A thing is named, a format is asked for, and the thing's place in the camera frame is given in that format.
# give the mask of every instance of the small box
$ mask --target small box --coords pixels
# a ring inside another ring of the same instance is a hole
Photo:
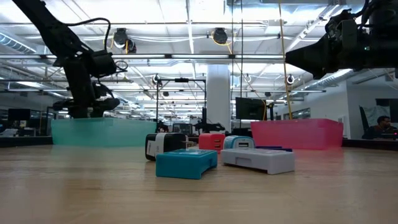
[[[148,134],[145,141],[145,158],[155,161],[158,154],[185,149],[187,138],[186,135],[181,133]]]
[[[253,138],[247,136],[228,136],[224,139],[224,149],[255,148]]]
[[[216,150],[220,153],[223,149],[224,134],[200,134],[199,135],[199,149]]]
[[[268,149],[224,149],[221,161],[242,167],[266,170],[268,174],[294,171],[294,153]]]
[[[156,157],[156,176],[201,179],[204,171],[217,167],[213,150],[179,149]]]

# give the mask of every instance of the black box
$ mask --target black box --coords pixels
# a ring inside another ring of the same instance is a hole
[[[155,153],[185,149],[186,141],[188,141],[187,136],[181,133],[148,134],[145,140],[145,158],[155,161]]]

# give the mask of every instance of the blue lid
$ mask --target blue lid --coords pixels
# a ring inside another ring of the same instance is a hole
[[[214,150],[201,150],[201,149],[177,149],[170,152],[165,152],[164,154],[174,154],[181,156],[202,156],[204,154],[208,154],[211,152],[215,152]]]

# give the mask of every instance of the column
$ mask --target column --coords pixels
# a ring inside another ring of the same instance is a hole
[[[208,65],[207,122],[220,123],[231,132],[231,90],[228,65]]]

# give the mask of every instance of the wooden table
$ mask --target wooden table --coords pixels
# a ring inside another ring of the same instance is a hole
[[[1,223],[398,223],[398,153],[302,151],[296,172],[157,178],[143,149],[0,149]]]

